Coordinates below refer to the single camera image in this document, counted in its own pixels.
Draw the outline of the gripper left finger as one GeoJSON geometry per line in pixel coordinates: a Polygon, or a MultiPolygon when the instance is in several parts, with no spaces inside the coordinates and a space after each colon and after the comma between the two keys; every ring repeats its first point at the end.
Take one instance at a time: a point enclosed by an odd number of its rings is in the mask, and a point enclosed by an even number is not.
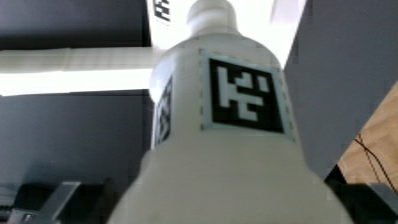
{"type": "Polygon", "coordinates": [[[23,184],[7,224],[60,224],[58,216],[78,187],[80,182],[62,182],[57,186],[23,184]]]}

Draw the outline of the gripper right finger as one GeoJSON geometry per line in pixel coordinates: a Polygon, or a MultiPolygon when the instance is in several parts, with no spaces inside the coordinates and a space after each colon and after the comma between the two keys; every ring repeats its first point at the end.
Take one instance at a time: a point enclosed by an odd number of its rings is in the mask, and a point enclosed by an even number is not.
{"type": "Polygon", "coordinates": [[[376,213],[385,217],[398,217],[398,193],[382,183],[373,183],[367,187],[375,195],[375,201],[371,204],[376,213]]]}

